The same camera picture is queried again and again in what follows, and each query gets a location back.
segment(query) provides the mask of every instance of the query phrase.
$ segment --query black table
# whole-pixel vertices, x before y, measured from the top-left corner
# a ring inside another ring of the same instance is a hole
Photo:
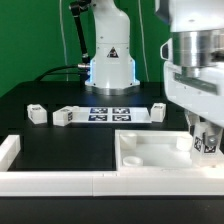
[[[163,123],[70,124],[55,127],[52,112],[64,106],[147,107],[166,103]],[[48,123],[34,125],[27,105],[41,104]],[[9,171],[116,170],[115,129],[187,130],[184,110],[167,101],[162,83],[145,83],[138,93],[103,96],[86,92],[78,82],[21,83],[0,98],[0,141],[21,136],[22,150]],[[71,158],[71,148],[76,157]],[[1,223],[222,223],[223,197],[2,197]]]

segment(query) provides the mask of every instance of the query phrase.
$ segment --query warning label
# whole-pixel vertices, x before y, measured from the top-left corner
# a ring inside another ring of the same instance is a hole
[[[113,47],[110,50],[110,53],[107,55],[108,58],[119,58],[117,51],[115,50],[115,48]]]

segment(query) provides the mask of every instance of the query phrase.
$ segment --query black tabletop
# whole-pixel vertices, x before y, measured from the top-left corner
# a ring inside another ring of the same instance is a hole
[[[162,123],[84,124],[54,126],[52,113],[64,106],[146,107],[165,103]],[[27,105],[40,104],[48,112],[48,123],[34,125]],[[122,96],[93,94],[79,82],[26,82],[0,100],[0,136],[20,134],[22,150],[9,171],[111,171],[116,170],[115,129],[187,130],[183,109],[169,103],[160,83],[142,85],[137,93]]]

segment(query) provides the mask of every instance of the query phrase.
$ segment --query small white block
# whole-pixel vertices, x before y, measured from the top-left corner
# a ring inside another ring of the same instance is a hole
[[[58,126],[66,126],[73,120],[73,107],[63,107],[53,113],[53,123]]]
[[[151,121],[152,122],[163,122],[166,115],[166,104],[154,103],[151,108]]]
[[[28,117],[34,124],[47,123],[47,111],[39,104],[27,106]]]

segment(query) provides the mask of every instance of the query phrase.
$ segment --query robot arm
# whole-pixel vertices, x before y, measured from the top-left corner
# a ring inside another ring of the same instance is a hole
[[[166,95],[196,122],[192,155],[203,165],[223,159],[223,10],[223,0],[156,1],[156,13],[171,25],[171,39],[161,48]],[[206,121],[200,122],[199,116]]]
[[[83,57],[87,50],[79,14],[91,7],[96,27],[96,54],[90,63],[90,79],[86,89],[105,95],[121,95],[138,89],[135,61],[130,56],[130,20],[114,0],[78,0],[70,9],[79,33]]]

